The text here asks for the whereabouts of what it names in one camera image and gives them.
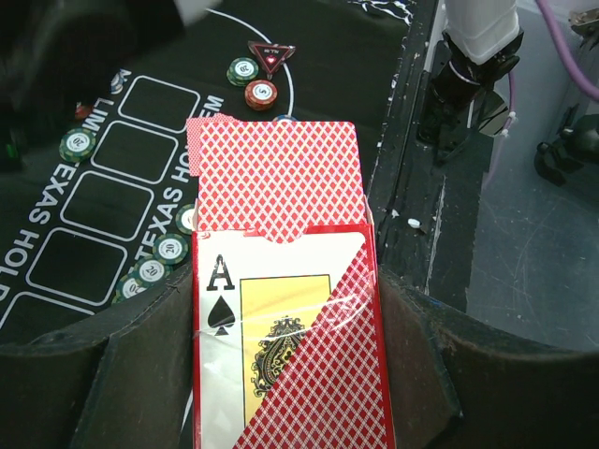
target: chip stack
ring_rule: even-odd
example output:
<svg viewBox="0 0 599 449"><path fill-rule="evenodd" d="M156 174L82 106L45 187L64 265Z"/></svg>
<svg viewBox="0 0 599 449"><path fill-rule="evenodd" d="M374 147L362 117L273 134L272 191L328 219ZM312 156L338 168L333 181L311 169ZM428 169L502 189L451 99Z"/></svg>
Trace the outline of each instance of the chip stack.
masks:
<svg viewBox="0 0 599 449"><path fill-rule="evenodd" d="M124 78L121 72L117 73L110 82L110 93L113 95L120 94L123 91Z"/></svg>
<svg viewBox="0 0 599 449"><path fill-rule="evenodd" d="M187 234L188 236L191 236L194 232L194 213L195 207L193 204L187 204L180 208L177 212L177 228L184 234Z"/></svg>
<svg viewBox="0 0 599 449"><path fill-rule="evenodd" d="M141 287L150 288L168 277L171 272L171 267L148 255L137 262L133 270L133 277Z"/></svg>
<svg viewBox="0 0 599 449"><path fill-rule="evenodd" d="M270 81L256 80L245 88L245 102L253 110L267 110L274 105L277 94L277 88Z"/></svg>
<svg viewBox="0 0 599 449"><path fill-rule="evenodd" d="M58 149L60 157L67 162L83 162L94 154L95 136L85 128L71 129L66 133Z"/></svg>
<svg viewBox="0 0 599 449"><path fill-rule="evenodd" d="M226 71L226 78L234 86L243 87L258 75L258 64L250 58L237 58Z"/></svg>
<svg viewBox="0 0 599 449"><path fill-rule="evenodd" d="M181 263L189 253L187 240L179 234L165 234L156 239L153 255L165 266Z"/></svg>
<svg viewBox="0 0 599 449"><path fill-rule="evenodd" d="M122 302L143 291L145 291L145 288L139 285L133 273L125 274L117 283L116 297L112 300L112 303Z"/></svg>

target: spade symbol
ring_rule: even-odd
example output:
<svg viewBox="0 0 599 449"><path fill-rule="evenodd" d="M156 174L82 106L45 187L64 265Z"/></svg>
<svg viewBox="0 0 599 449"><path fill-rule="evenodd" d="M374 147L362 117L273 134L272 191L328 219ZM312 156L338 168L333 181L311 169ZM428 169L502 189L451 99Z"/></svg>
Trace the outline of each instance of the spade symbol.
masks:
<svg viewBox="0 0 599 449"><path fill-rule="evenodd" d="M216 331L216 336L220 337L223 335L228 335L225 327L231 327L235 324L235 315L223 297L219 297L214 304L214 307L210 311L208 315L208 326L213 329L218 327Z"/></svg>

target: white line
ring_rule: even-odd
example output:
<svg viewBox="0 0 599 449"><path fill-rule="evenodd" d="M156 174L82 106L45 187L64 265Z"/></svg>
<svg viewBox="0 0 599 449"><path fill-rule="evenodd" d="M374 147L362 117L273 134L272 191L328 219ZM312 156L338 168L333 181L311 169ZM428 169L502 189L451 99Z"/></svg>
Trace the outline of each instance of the white line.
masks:
<svg viewBox="0 0 599 449"><path fill-rule="evenodd" d="M99 178L104 178L107 180L119 182L120 184L135 187L136 189L143 190L150 194L150 201L148 201L148 204L146 205L146 210L141 214L141 218L139 219L138 228L133 232L133 236L131 236L131 237L117 236L115 234L111 234L110 232L102 231L100 229L96 229L94 227L87 226L85 224L72 222L72 221L68 220L67 218L65 218L65 211L66 211L66 208L68 207L68 204L71 202L71 199L73 199L73 196L77 192L77 189L79 188L79 186L81 184L81 180L88 175L97 176ZM86 231L95 232L96 234L100 234L102 236L111 237L113 239L117 239L120 241L132 241L138 236L139 230L141 229L141 225L143 224L143 221L146 219L146 216L148 215L148 211L150 210L150 207L152 206L153 198L154 198L153 191L147 187L144 187L142 185L137 185L137 184L134 184L134 183L128 182L128 181L119 180L118 178L114 178L113 176L109 176L109 175L104 175L102 173L98 173L97 171L86 171L77 180L77 184L75 184L75 187L73 187L73 191L71 192L71 195L69 195L68 198L66 199L65 205L63 206L63 209L60 211L60 219L63 221L63 223L65 223L67 225L72 225L75 227L79 227L81 229L85 229Z"/></svg>
<svg viewBox="0 0 599 449"><path fill-rule="evenodd" d="M116 270L116 273L114 275L114 279L110 283L110 287L108 288L108 290L107 290L107 292L106 292L106 294L104 296L104 299L102 299L99 302L93 302L93 301L90 301L90 300L85 299L83 297L76 297L74 295L70 295L69 293L61 292L60 290L54 290L53 288L46 287L44 285L40 285L40 284L35 283L35 282L33 282L31 280L31 274L33 273L33 270L36 267L37 262L39 261L39 257L42 255L42 253L46 249L46 246L48 245L48 242L50 241L51 236L55 232L64 232L64 233L67 233L67 234L70 234L70 235L73 235L73 236L78 236L78 237L81 237L83 239L88 239L88 240L91 240L91 241L95 241L96 243L101 243L103 245L110 246L111 248L115 248L115 249L121 250L123 252L123 259L121 260L121 264L119 265L119 267ZM114 289L114 286L116 285L117 279L119 278L119 274L121 273L121 270L123 269L123 265L124 265L124 262L125 262L127 256L128 256L127 249L124 248L123 246L116 245L114 243L110 243L109 241L104 241L104 240L96 239L95 237L86 236L85 234L82 234L82 233L76 232L76 231L72 231L72 230L66 229L64 227L56 227L52 231L50 231L50 233L46 237L46 240L41 245L41 248L39 248L39 253L37 253L37 256L34 259L33 263L31 264L31 267L29 268L29 271L27 271L27 274L25 275L25 282L27 282L27 284L29 286L34 287L34 288L38 288L38 289L43 290L45 292L54 293L56 295L60 295L61 297L68 297L69 299L73 299L75 301L82 302L83 304L89 304L91 306L101 306L101 305L105 304L106 301L109 300L110 294L112 293L112 290Z"/></svg>
<svg viewBox="0 0 599 449"><path fill-rule="evenodd" d="M134 122L147 124L149 126L153 126L154 128L162 129L163 131L168 131L170 133L174 133L174 134L184 133L185 130L187 129L187 121L186 120L185 120L185 125L183 126L183 128L177 130L177 129L166 128L165 126L161 126L156 123L146 122L145 120L138 119L137 117L132 117L130 115L123 114L123 106L124 106L125 102L127 101L127 98L129 98L131 91L133 91L133 88L135 87L136 83L139 80L149 80L149 81L157 82L158 84L164 84L165 86L172 87L173 89L179 89L180 91L188 92L189 94L195 95L196 96L196 104L191 108L191 111L189 112L189 115L186 118L187 119L191 118L194 115L194 112L196 112L197 105L199 105L199 100L201 99L201 97L199 96L199 94L196 91L192 91L191 89L187 89L186 87L178 86L177 84L171 84L170 82L157 80L156 78L152 78L152 77L146 77L145 75L140 75L133 80L133 82L131 83L131 87L129 87L129 90L124 95L123 101L121 102L121 105L119 105L119 109L118 109L119 115L121 117L132 120Z"/></svg>
<svg viewBox="0 0 599 449"><path fill-rule="evenodd" d="M446 11L444 10L444 6L445 2L439 1L439 3L437 4L437 11L434 14L434 19L432 21L431 28L431 37L429 40L429 47L427 48L427 56L424 61L425 72L431 72L437 42L443 40L443 30L445 29L447 23L447 16Z"/></svg>
<svg viewBox="0 0 599 449"><path fill-rule="evenodd" d="M183 431L183 428L185 427L185 421L187 421L187 416L189 415L189 411L191 410L191 403L194 400L194 390L191 390L191 393L189 394L189 399L187 400L187 405L185 405L185 414L183 415L183 423L181 424L181 431Z"/></svg>
<svg viewBox="0 0 599 449"><path fill-rule="evenodd" d="M424 286L425 295L428 295L430 292L429 281L432 277L432 266L434 265L434 258L437 255L437 243L439 242L439 237L441 236L441 214L443 213L443 206L445 205L446 201L446 181L447 178L443 178L443 187L439 196L439 209L437 210L437 224L434 228L434 237L432 239L431 261L429 262L429 272L427 273L427 281Z"/></svg>
<svg viewBox="0 0 599 449"><path fill-rule="evenodd" d="M131 175L131 174L126 173L124 171L117 170L115 168L110 168L110 167L107 167L107 166L103 166L101 164L98 164L95 161L95 157L97 156L98 151L100 150L100 147L104 143L104 139L109 134L110 129L115 124L121 124L123 126L129 126L131 128L138 129L138 130L143 131L145 133L154 134L154 135L159 136L161 138L167 138L168 140L172 140L173 142L175 142L174 148L170 152L170 157L169 157L167 163L165 164L165 169L163 170L163 172L160 175L160 178L158 180L156 180L156 181L146 180L145 178L140 178L139 176L134 176L134 175ZM114 121L111 124L109 124L109 127L106 128L106 131L104 132L104 135L102 136L102 138L100 139L99 143L97 144L97 147L95 149L94 155L92 156L92 166L94 166L96 168L103 168L106 171L110 171L112 173L116 173L117 175L126 176L127 178L131 178L132 180L141 181L141 182L147 182L148 184L156 185L156 184L159 184L160 182L162 182L164 180L165 176L167 175L168 167L170 167L170 163L172 162L172 158L175 157L175 152L177 152L178 148L179 148L179 140L177 140L173 136L168 136L166 134L162 134L162 133L159 133L157 131L153 131L152 129L142 128L141 126L137 126L136 124L127 123L127 122L123 122L121 120L117 120L117 121Z"/></svg>
<svg viewBox="0 0 599 449"><path fill-rule="evenodd" d="M87 311L87 310L82 309L77 306L71 306L70 304L65 304L64 302L56 301L55 299L50 299L49 297L41 297L40 295L36 295L35 293L20 292L18 295L16 295L14 298L12 298L12 301L10 301L10 305L8 306L7 311L5 311L4 316L0 320L0 329L2 328L5 321L7 320L8 314L14 307L15 303L17 302L17 299L19 299L20 297L34 297L35 299L40 299L42 301L50 302L51 304L55 304L57 306L64 307L65 309L70 309L72 311L79 311L81 313L85 313L86 315L94 314L92 311Z"/></svg>
<svg viewBox="0 0 599 449"><path fill-rule="evenodd" d="M472 127L472 114L475 112L475 101L472 100L470 102L470 110L468 110L468 123L466 124L466 127L468 129L470 129Z"/></svg>
<svg viewBox="0 0 599 449"><path fill-rule="evenodd" d="M249 28L254 33L256 33L257 35L262 37L267 42L267 44L272 43L272 41L270 39L268 39L266 36L264 36L264 34L261 33L260 31L256 30L255 27L253 27L252 25L250 25L247 22L242 21L241 19L238 19L237 17L229 16L228 14L225 14L224 12L216 11L214 9L208 8L207 11L211 12L212 14L216 14L217 16L223 16L223 17L226 17L227 19L231 19L234 22L240 23L241 25L245 26L246 28ZM293 90L293 80L291 79L291 72L289 71L289 67L287 66L287 63L283 63L283 69L285 70L285 74L287 75L287 80L289 81L289 110L287 111L287 115L293 115L293 104L295 102L295 92Z"/></svg>

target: black mount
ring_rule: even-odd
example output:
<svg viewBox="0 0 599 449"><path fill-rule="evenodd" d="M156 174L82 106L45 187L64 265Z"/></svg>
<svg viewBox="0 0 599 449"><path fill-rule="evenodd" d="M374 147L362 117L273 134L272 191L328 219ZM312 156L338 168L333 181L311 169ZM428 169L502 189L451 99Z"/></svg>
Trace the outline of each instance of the black mount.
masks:
<svg viewBox="0 0 599 449"><path fill-rule="evenodd" d="M576 110L566 113L559 138L536 147L536 172L558 186L566 184L566 175L581 170L585 163L599 164L599 114L585 115L574 124Z"/></svg>
<svg viewBox="0 0 599 449"><path fill-rule="evenodd" d="M520 30L503 50L483 65L476 65L455 45L449 34L444 33L451 58L429 84L418 128L420 138L436 146L436 164L443 164L460 152L461 143L469 135L469 131L459 129L460 112L479 95L492 91L495 82L516 66L519 62L516 52L523 37Z"/></svg>

